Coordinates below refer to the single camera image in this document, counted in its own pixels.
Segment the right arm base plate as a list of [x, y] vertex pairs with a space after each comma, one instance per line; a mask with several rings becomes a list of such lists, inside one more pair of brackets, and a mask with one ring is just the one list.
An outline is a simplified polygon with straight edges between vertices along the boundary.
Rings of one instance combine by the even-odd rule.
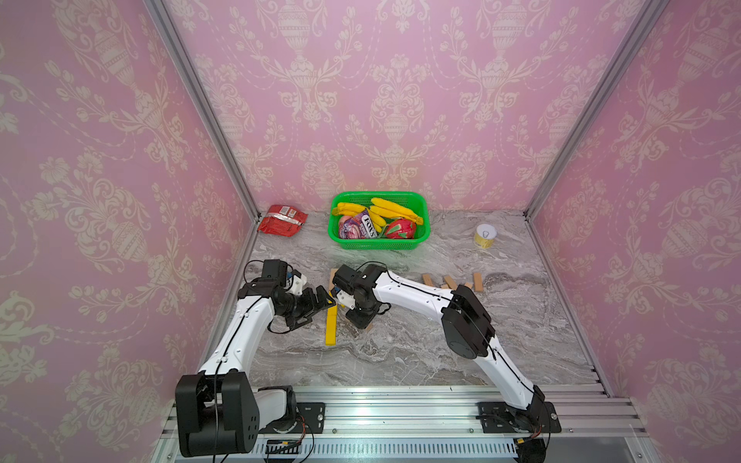
[[476, 419], [486, 434], [557, 434], [563, 430], [554, 404], [548, 401], [537, 400], [527, 410], [503, 401], [479, 402]]

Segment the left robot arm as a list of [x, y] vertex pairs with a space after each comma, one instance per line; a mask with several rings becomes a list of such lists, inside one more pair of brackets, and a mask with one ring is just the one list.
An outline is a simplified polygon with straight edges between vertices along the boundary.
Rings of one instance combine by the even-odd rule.
[[233, 318], [208, 360], [177, 383], [179, 452], [184, 457], [217, 461], [250, 453], [263, 432], [298, 435], [270, 443], [264, 453], [270, 459], [300, 451], [304, 439], [316, 434], [293, 387], [254, 389], [249, 372], [275, 318], [283, 318], [291, 333], [336, 301], [325, 287], [309, 287], [306, 276], [283, 260], [264, 260], [261, 266], [261, 275], [239, 289]]

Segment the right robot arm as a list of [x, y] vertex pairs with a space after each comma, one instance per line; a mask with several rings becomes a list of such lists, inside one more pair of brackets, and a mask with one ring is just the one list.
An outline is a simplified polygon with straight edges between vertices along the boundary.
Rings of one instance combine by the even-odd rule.
[[509, 358], [488, 311], [469, 287], [430, 287], [382, 264], [368, 264], [363, 270], [344, 265], [334, 273], [332, 284], [332, 295], [358, 329], [367, 328], [393, 306], [438, 321], [449, 349], [475, 362], [502, 397], [478, 404], [477, 419], [484, 430], [534, 436], [562, 431], [555, 406]]

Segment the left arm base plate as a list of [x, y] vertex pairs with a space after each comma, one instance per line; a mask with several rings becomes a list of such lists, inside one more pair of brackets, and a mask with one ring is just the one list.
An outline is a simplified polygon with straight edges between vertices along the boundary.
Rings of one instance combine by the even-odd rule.
[[309, 434], [322, 434], [325, 418], [325, 402], [299, 402], [293, 419], [270, 422], [260, 430], [260, 434], [302, 434], [303, 429]]

